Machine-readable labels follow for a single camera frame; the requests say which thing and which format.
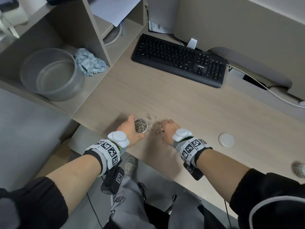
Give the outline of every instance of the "person's left hand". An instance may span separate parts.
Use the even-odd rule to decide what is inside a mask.
[[[129,140],[130,144],[128,148],[134,146],[140,140],[145,138],[144,133],[137,133],[135,131],[135,119],[136,117],[132,114],[128,116],[128,120],[122,123],[118,128],[117,131],[122,131],[126,134],[127,139]]]

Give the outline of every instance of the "transparent plastic container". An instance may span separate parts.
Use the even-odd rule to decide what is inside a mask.
[[[53,101],[73,98],[85,83],[74,57],[56,48],[40,50],[27,57],[20,78],[28,90]]]

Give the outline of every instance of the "sneaker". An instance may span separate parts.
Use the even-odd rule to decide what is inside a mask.
[[[136,168],[137,160],[135,157],[131,156],[127,159],[124,165],[124,178],[131,177],[133,175],[133,171]]]

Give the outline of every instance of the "black keyboard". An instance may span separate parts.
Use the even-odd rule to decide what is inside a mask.
[[[132,61],[187,79],[220,88],[227,60],[209,52],[142,34]]]

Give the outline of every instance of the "blue cloth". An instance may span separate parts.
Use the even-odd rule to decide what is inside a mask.
[[[85,48],[79,48],[74,57],[85,76],[106,71],[105,61],[95,57]]]

